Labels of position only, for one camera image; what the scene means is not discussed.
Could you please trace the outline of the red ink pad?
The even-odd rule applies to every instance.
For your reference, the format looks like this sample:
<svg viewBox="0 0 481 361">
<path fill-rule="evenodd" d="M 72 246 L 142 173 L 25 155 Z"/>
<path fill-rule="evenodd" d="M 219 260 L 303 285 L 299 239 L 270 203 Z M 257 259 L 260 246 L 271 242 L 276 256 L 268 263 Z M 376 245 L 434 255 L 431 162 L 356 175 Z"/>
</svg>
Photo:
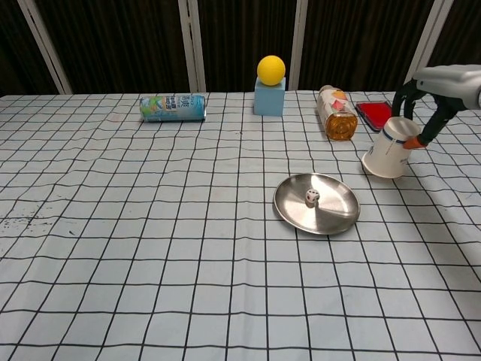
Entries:
<svg viewBox="0 0 481 361">
<path fill-rule="evenodd" d="M 388 102 L 359 102 L 355 109 L 374 132 L 380 132 L 392 115 L 392 107 Z"/>
</svg>

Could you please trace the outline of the tea bottle with label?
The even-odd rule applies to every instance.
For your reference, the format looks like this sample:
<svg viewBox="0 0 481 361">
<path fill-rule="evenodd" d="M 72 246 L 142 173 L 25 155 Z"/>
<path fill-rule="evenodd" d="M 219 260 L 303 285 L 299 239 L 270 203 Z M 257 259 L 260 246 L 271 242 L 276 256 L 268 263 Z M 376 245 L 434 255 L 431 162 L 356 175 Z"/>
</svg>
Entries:
<svg viewBox="0 0 481 361">
<path fill-rule="evenodd" d="M 324 85 L 316 100 L 320 123 L 332 141 L 349 141 L 356 131 L 358 119 L 346 93 L 334 86 Z"/>
</svg>

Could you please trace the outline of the checkered blue tablecloth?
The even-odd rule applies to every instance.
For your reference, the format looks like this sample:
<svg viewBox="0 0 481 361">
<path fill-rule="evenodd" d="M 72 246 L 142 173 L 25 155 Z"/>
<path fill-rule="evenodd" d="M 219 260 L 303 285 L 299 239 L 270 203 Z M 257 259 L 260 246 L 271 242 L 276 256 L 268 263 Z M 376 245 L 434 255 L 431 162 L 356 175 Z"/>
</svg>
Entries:
<svg viewBox="0 0 481 361">
<path fill-rule="evenodd" d="M 316 92 L 257 117 L 143 123 L 137 94 L 0 98 L 0 361 L 481 361 L 481 111 L 398 179 L 329 141 Z M 295 174 L 345 183 L 345 232 L 283 220 Z"/>
</svg>

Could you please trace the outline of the silver metal bowl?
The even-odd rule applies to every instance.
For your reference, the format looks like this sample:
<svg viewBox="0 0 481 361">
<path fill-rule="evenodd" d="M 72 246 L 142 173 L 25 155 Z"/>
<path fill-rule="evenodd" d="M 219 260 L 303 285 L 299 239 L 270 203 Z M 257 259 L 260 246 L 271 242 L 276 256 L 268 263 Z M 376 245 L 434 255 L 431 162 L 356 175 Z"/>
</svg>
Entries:
<svg viewBox="0 0 481 361">
<path fill-rule="evenodd" d="M 309 208 L 305 193 L 320 193 L 319 203 Z M 360 215 L 356 194 L 342 181 L 320 173 L 295 174 L 283 180 L 274 192 L 274 208 L 290 225 L 317 235 L 335 235 L 348 230 Z"/>
</svg>

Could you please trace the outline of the white aluminium frame post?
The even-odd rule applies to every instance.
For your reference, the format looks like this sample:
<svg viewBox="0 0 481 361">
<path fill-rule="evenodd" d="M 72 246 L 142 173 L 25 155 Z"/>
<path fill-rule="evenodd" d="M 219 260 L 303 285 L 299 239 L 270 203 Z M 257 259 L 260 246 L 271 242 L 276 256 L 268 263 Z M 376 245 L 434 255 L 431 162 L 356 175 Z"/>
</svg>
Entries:
<svg viewBox="0 0 481 361">
<path fill-rule="evenodd" d="M 56 52 L 35 0 L 17 0 L 17 3 L 20 6 L 20 10 L 23 13 L 57 90 L 60 94 L 72 95 L 72 88 L 65 69 L 60 62 L 58 53 Z"/>
<path fill-rule="evenodd" d="M 404 83 L 408 82 L 419 69 L 428 65 L 454 1 L 455 0 L 433 1 L 410 67 L 407 70 Z"/>
<path fill-rule="evenodd" d="M 292 91 L 297 90 L 299 85 L 308 5 L 309 0 L 296 1 L 295 23 L 292 39 L 292 55 L 289 70 L 289 90 Z"/>
<path fill-rule="evenodd" d="M 191 93 L 207 91 L 198 0 L 177 0 Z"/>
</svg>

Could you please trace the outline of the white paper cup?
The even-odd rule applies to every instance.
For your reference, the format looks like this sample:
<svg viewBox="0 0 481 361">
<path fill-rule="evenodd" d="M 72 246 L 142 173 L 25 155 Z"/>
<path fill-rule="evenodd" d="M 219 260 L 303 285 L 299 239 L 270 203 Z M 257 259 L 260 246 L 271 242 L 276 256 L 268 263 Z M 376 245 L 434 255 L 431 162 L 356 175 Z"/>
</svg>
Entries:
<svg viewBox="0 0 481 361">
<path fill-rule="evenodd" d="M 420 133 L 419 126 L 404 117 L 391 117 L 362 157 L 362 165 L 377 177 L 394 179 L 404 175 L 411 150 L 407 140 Z"/>
</svg>

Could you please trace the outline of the yellow ball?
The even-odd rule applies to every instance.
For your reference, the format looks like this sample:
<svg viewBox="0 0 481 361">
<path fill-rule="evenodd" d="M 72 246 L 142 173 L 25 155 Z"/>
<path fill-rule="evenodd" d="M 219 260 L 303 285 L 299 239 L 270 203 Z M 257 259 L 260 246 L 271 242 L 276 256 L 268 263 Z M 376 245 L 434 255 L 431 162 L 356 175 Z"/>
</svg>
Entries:
<svg viewBox="0 0 481 361">
<path fill-rule="evenodd" d="M 276 86 L 285 77 L 286 66 L 283 60 L 274 55 L 265 56 L 257 66 L 257 76 L 266 86 Z"/>
</svg>

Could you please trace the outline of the light blue drink can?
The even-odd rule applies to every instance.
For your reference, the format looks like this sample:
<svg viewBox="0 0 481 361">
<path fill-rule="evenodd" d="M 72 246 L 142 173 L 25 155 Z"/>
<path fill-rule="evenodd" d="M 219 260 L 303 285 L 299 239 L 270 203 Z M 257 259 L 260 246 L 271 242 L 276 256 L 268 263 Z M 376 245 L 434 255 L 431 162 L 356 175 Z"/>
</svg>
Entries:
<svg viewBox="0 0 481 361">
<path fill-rule="evenodd" d="M 203 121 L 205 97 L 200 95 L 151 96 L 139 101 L 142 120 L 150 123 Z"/>
</svg>

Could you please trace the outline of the light blue block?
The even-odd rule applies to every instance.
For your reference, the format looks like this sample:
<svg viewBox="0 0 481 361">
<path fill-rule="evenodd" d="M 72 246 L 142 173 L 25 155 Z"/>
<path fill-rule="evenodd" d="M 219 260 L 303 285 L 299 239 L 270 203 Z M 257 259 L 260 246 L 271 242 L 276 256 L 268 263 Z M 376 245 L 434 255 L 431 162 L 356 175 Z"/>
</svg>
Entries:
<svg viewBox="0 0 481 361">
<path fill-rule="evenodd" d="M 263 84 L 256 78 L 253 112 L 255 115 L 281 117 L 283 115 L 286 79 L 275 86 Z"/>
</svg>

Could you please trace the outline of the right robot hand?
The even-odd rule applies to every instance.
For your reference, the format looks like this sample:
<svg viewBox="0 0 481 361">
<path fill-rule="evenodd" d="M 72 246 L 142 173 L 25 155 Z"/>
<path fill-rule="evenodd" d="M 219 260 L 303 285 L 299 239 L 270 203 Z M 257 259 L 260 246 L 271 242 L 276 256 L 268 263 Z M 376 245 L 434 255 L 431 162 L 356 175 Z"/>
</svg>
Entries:
<svg viewBox="0 0 481 361">
<path fill-rule="evenodd" d="M 412 150 L 429 145 L 458 112 L 481 109 L 481 65 L 438 65 L 418 70 L 400 87 L 392 102 L 392 116 L 413 117 L 417 100 L 429 94 L 437 109 L 417 136 L 404 142 Z"/>
</svg>

